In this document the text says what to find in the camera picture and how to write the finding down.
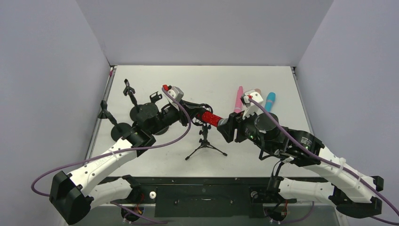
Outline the teal microphone black stand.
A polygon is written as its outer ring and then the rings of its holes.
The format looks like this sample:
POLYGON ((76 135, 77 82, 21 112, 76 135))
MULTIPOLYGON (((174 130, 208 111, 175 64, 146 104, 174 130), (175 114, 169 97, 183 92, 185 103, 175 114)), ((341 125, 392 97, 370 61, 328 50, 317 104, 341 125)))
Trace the teal microphone black stand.
POLYGON ((143 118, 143 112, 141 112, 141 107, 143 105, 139 105, 138 101, 135 97, 135 89, 130 86, 130 83, 128 79, 124 80, 125 88, 123 90, 123 95, 128 96, 131 100, 131 103, 133 104, 133 107, 131 108, 129 112, 130 119, 132 121, 135 121, 137 123, 143 123, 144 118, 143 118))

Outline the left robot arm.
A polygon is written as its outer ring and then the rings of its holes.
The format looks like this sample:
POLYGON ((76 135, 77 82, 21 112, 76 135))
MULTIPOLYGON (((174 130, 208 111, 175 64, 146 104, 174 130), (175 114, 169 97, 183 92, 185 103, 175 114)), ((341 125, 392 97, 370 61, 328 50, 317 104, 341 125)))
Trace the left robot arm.
POLYGON ((140 185, 132 176, 109 175, 142 155, 156 142, 154 136, 166 132, 173 123, 186 125, 207 112, 204 104, 183 100, 180 104, 188 118, 176 105, 167 104, 162 109, 155 103, 140 105, 134 123, 121 128, 119 139, 101 156, 68 174, 60 171, 54 175, 49 200, 66 223, 78 223, 99 205, 115 200, 136 202, 140 198, 140 185))

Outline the pink microphone black stand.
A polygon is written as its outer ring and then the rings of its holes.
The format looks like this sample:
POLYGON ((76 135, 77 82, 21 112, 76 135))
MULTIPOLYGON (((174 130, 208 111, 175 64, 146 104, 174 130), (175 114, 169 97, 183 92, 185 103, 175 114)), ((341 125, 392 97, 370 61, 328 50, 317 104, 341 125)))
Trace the pink microphone black stand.
MULTIPOLYGON (((162 95, 159 94, 157 91, 155 93, 152 93, 150 95, 150 101, 151 103, 155 104, 157 101, 162 99, 162 95)), ((156 136, 165 134, 167 132, 167 130, 169 129, 169 126, 159 126, 159 128, 157 129, 157 133, 153 133, 156 136)))

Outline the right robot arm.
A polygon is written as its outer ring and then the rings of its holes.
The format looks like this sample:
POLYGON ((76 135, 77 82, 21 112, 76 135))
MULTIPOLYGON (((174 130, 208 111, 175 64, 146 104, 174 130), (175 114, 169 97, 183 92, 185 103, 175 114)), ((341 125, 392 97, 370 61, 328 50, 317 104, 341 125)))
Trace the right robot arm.
POLYGON ((357 172, 311 133, 281 126, 275 114, 246 117, 243 113, 232 113, 226 119, 213 119, 211 125, 226 142, 251 141, 260 149, 260 159, 275 157, 281 164, 293 164, 324 178, 324 182, 306 182, 275 173, 265 189, 269 200, 320 202, 352 218, 368 218, 382 213, 383 201, 377 195, 383 189, 381 177, 357 172))

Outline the beige microphone black stand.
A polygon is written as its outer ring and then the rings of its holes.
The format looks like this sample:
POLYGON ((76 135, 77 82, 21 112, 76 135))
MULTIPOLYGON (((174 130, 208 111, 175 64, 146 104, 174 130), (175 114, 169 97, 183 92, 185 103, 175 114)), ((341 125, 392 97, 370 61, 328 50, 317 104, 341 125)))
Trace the beige microphone black stand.
POLYGON ((100 112, 98 114, 99 119, 107 119, 112 125, 111 138, 114 141, 120 139, 125 133, 131 130, 131 126, 128 123, 118 123, 115 117, 107 110, 107 102, 102 100, 100 103, 100 112))

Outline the black tripod shock-mount stand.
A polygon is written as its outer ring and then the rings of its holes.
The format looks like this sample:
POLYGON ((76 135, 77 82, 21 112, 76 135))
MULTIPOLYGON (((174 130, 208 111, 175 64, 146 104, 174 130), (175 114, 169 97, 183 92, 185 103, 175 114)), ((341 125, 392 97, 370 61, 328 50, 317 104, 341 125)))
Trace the black tripod shock-mount stand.
POLYGON ((189 160, 190 157, 196 153, 199 149, 201 148, 210 148, 210 149, 214 149, 216 151, 218 151, 219 153, 221 153, 224 156, 228 156, 227 153, 222 152, 220 149, 214 147, 209 141, 208 141, 208 132, 211 129, 211 124, 209 123, 205 123, 202 122, 200 120, 200 117, 197 116, 199 113, 203 113, 203 112, 210 112, 213 113, 213 108, 205 103, 202 104, 197 104, 197 103, 192 103, 189 101, 183 101, 184 107, 187 111, 187 113, 190 115, 191 117, 191 123, 195 126, 201 126, 201 130, 199 131, 199 135, 202 136, 202 138, 199 139, 199 143, 200 146, 197 147, 190 155, 188 155, 185 160, 189 160))

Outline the red mesh microphone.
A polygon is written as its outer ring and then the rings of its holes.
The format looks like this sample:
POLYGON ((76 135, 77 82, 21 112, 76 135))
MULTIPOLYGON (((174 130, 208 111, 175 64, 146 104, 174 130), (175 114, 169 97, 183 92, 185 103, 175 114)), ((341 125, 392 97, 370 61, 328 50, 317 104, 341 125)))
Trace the red mesh microphone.
POLYGON ((210 111, 203 111, 198 114, 196 114, 196 119, 198 119, 202 123, 209 124, 214 127, 218 127, 220 125, 223 125, 227 122, 227 118, 222 118, 219 117, 210 111))

